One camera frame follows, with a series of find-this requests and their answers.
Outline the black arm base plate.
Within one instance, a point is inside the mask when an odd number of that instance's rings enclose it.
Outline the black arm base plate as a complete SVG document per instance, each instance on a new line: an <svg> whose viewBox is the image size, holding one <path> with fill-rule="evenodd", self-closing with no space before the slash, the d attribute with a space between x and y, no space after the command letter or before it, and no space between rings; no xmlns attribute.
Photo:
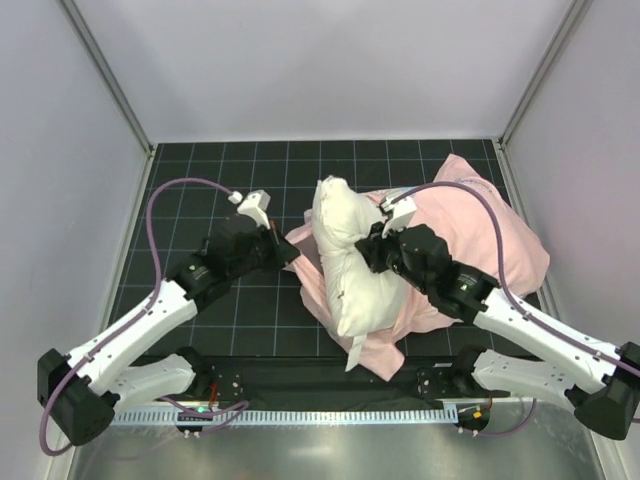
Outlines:
<svg viewBox="0 0 640 480"><path fill-rule="evenodd" d="M241 400L253 411L364 412L426 410L446 402L487 406L506 398L451 372L451 357L410 357L385 381L358 366L346 372L338 358L209 357L210 373L176 400L229 407Z"/></svg>

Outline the pink purple printed pillowcase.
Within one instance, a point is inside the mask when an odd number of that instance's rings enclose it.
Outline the pink purple printed pillowcase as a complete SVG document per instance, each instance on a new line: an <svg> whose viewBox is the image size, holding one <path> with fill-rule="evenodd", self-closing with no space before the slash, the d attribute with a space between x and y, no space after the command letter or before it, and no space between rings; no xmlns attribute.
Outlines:
<svg viewBox="0 0 640 480"><path fill-rule="evenodd" d="M425 224L431 228L447 242L450 254L457 261L492 276L503 270L513 294L524 297L535 292L549 268L549 254L534 232L502 199L497 188L464 158L454 154L446 158L435 181L436 187L413 195L417 210L411 225ZM358 194L367 196L378 208L384 197L400 192L383 189ZM348 354L353 337L339 336L331 318L323 269L312 235L312 206L304 214L303 225L286 235L287 241L300 251L289 269L301 282L304 306ZM410 333L427 333L454 322L439 313L426 296L404 283L408 293L396 323L391 328L366 334L359 358L358 365L385 381L393 377L405 360L396 346L397 341Z"/></svg>

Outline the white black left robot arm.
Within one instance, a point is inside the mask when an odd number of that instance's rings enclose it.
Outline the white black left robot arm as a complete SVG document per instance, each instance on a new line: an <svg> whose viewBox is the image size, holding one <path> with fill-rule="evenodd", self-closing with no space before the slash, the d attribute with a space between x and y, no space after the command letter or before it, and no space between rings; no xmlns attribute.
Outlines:
<svg viewBox="0 0 640 480"><path fill-rule="evenodd" d="M212 372L193 348L143 367L133 361L226 295L237 279L258 270L282 270L299 255L274 221L259 225L241 214L223 219L198 250L177 262L145 300L109 328L67 354L51 349L38 359L41 422L55 422L71 445L81 446L137 404L177 394L203 399Z"/></svg>

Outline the white pillow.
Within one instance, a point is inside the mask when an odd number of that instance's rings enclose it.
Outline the white pillow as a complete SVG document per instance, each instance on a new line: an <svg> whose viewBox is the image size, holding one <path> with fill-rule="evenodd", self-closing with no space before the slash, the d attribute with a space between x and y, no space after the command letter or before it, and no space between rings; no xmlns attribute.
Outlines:
<svg viewBox="0 0 640 480"><path fill-rule="evenodd" d="M311 214L312 235L323 269L326 296L341 337L357 337L394 326L408 287L390 271L373 273L356 248L383 220L376 204L339 177L318 182Z"/></svg>

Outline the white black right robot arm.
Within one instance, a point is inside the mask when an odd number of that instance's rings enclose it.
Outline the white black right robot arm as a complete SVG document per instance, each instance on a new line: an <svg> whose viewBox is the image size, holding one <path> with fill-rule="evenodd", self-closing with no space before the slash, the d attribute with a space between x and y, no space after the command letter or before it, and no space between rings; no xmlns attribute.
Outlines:
<svg viewBox="0 0 640 480"><path fill-rule="evenodd" d="M462 396L504 391L552 403L591 431L621 441L639 406L639 346L583 334L513 297L493 276L449 254L425 225L383 232L375 224L356 248L374 273L393 272L456 320L491 331L534 355L514 359L493 350L465 349L450 383Z"/></svg>

